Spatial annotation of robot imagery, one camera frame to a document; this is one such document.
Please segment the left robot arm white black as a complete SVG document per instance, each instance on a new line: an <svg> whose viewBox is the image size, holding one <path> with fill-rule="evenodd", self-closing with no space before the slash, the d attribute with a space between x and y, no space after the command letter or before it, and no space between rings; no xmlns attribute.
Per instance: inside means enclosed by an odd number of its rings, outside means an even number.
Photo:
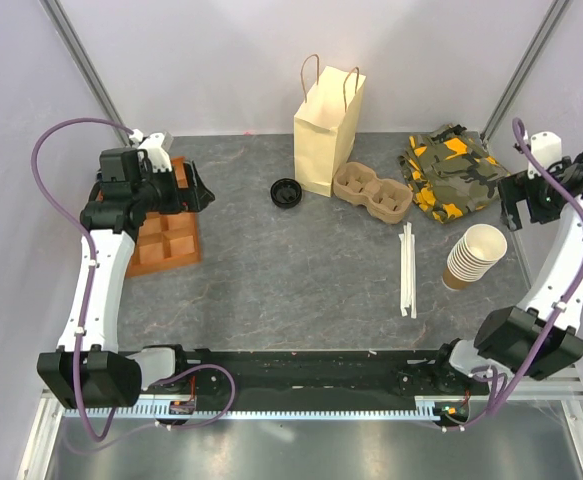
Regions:
<svg viewBox="0 0 583 480"><path fill-rule="evenodd" d="M197 215L215 199L194 163L146 148L100 155L100 180L80 214L82 259L67 325L37 372L68 408L131 407L155 382L179 393L190 382L179 345L123 353L118 315L125 279L202 259Z"/></svg>

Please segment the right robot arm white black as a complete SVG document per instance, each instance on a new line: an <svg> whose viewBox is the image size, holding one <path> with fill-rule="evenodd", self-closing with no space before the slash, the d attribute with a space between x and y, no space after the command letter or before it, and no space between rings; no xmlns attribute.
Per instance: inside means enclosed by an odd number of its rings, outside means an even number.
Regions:
<svg viewBox="0 0 583 480"><path fill-rule="evenodd" d="M563 156L560 138L551 132L526 137L516 146L544 160L498 183L503 223L521 229L520 202L533 223L559 223L554 243L528 293L515 306L491 312L472 340L456 340L448 359L429 368L438 392L454 392L465 375L489 367L543 380L583 356L577 331L583 306L583 151Z"/></svg>

